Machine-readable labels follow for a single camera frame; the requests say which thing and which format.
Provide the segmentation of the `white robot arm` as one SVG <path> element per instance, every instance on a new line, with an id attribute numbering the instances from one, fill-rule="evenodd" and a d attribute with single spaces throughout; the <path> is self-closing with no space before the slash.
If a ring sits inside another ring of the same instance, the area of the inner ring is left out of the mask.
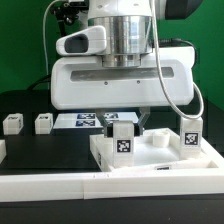
<path id="1" fill-rule="evenodd" d="M 88 0 L 86 27 L 56 42 L 61 56 L 52 68 L 51 102 L 58 110 L 94 109 L 107 137 L 115 135 L 104 113 L 112 108 L 141 110 L 131 125 L 142 133 L 150 108 L 179 107 L 201 96 L 193 81 L 193 47 L 160 40 L 159 20 L 182 20 L 203 0 Z"/>

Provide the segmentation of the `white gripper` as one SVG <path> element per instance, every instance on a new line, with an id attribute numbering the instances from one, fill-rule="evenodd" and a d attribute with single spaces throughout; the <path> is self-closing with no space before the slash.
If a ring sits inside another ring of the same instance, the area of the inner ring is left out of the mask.
<path id="1" fill-rule="evenodd" d="M 194 96 L 194 49 L 170 47 L 159 53 L 159 60 L 153 53 L 144 55 L 136 68 L 105 68 L 99 56 L 61 58 L 52 70 L 51 102 L 58 110 L 97 109 L 105 137 L 113 136 L 113 125 L 103 109 L 140 107 L 134 135 L 141 136 L 149 107 L 187 105 Z"/>

